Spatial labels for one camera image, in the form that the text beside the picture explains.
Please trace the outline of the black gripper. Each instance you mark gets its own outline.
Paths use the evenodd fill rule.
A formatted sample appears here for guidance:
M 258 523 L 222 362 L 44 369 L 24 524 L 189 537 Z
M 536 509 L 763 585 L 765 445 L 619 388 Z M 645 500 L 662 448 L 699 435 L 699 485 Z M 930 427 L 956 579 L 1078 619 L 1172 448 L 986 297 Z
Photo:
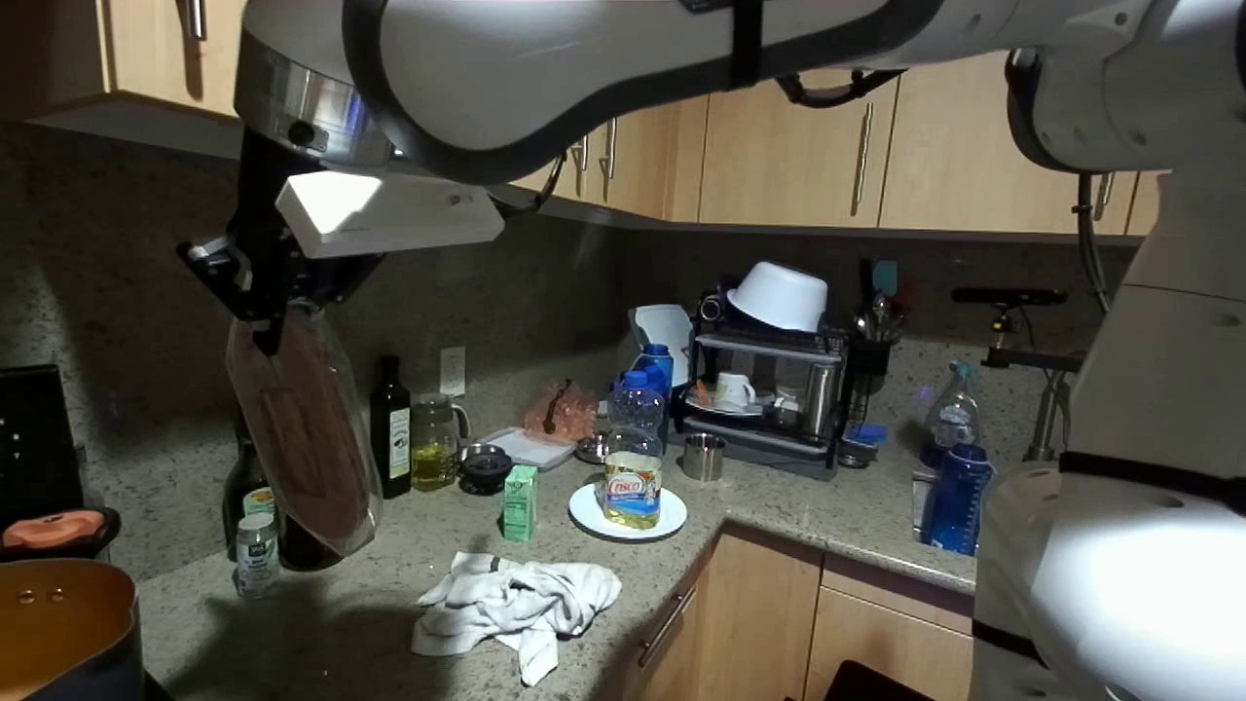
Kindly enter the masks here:
M 251 130 L 241 134 L 238 205 L 219 236 L 184 241 L 180 262 L 232 317 L 251 322 L 251 345 L 280 350 L 290 301 L 344 305 L 383 266 L 377 254 L 315 262 L 296 247 L 277 195 L 290 175 L 320 170 L 320 161 L 299 156 Z

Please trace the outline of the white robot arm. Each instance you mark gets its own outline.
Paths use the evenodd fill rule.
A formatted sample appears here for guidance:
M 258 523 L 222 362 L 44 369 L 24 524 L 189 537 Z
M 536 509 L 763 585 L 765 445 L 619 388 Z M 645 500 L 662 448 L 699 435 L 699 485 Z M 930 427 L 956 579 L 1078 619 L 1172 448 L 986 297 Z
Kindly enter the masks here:
M 245 0 L 238 210 L 184 262 L 277 331 L 612 117 L 971 56 L 1032 162 L 1164 178 L 1067 448 L 991 493 L 972 684 L 1246 701 L 1246 0 Z

